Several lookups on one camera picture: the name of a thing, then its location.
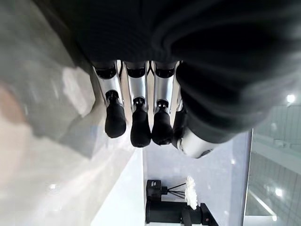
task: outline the dark knit fabric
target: dark knit fabric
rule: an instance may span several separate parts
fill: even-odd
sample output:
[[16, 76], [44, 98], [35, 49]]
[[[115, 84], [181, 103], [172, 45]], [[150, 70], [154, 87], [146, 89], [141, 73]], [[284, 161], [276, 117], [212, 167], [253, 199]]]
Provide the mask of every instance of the dark knit fabric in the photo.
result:
[[183, 60], [188, 126], [224, 142], [260, 122], [301, 71], [300, 0], [52, 0], [91, 62]]

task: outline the black cable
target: black cable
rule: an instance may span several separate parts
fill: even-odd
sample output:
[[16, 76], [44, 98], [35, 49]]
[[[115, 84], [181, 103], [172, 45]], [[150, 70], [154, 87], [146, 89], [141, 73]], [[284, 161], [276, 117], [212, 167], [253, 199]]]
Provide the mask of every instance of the black cable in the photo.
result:
[[174, 193], [177, 193], [177, 194], [185, 194], [185, 192], [182, 192], [182, 191], [170, 191], [170, 192], [174, 192]]
[[169, 192], [170, 194], [173, 194], [173, 195], [175, 195], [175, 196], [177, 196], [177, 197], [179, 197], [179, 198], [181, 198], [181, 199], [184, 199], [185, 198], [185, 196], [181, 196], [181, 195], [179, 195], [179, 194], [175, 194], [175, 193], [173, 193], [173, 192]]
[[183, 186], [183, 185], [185, 185], [185, 184], [186, 184], [186, 183], [181, 184], [181, 185], [177, 185], [177, 186], [174, 186], [174, 187], [171, 187], [171, 188], [168, 189], [168, 191], [170, 191], [171, 189], [174, 189], [174, 188], [176, 188], [176, 187], [181, 187], [181, 186]]

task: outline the ceiling light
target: ceiling light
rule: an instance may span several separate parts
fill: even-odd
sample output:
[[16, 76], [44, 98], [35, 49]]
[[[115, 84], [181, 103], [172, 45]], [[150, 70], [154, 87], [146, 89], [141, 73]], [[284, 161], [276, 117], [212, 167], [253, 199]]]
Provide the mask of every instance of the ceiling light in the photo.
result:
[[277, 196], [281, 197], [281, 196], [282, 196], [282, 189], [276, 188], [276, 189], [275, 189], [275, 194], [276, 194]]
[[289, 94], [289, 95], [287, 95], [286, 100], [289, 104], [292, 104], [293, 102], [295, 102], [296, 97], [294, 94]]
[[51, 190], [54, 190], [56, 188], [56, 184], [51, 184], [49, 187]]

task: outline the white flower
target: white flower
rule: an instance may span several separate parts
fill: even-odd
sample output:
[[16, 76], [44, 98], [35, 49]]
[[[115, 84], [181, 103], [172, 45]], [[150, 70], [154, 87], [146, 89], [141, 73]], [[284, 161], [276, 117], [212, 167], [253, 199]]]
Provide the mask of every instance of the white flower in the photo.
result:
[[198, 197], [195, 190], [194, 179], [190, 176], [187, 177], [186, 180], [186, 188], [185, 188], [185, 201], [187, 205], [190, 206], [193, 210], [197, 209], [198, 205]]

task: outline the black stand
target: black stand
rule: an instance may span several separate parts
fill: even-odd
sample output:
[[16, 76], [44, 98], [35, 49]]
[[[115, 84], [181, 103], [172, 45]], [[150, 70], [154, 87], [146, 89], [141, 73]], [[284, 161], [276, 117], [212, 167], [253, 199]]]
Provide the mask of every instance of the black stand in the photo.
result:
[[185, 202], [162, 202], [161, 196], [167, 194], [167, 187], [160, 180], [148, 180], [146, 185], [146, 223], [182, 223], [184, 226], [202, 224], [218, 226], [205, 203], [193, 210]]

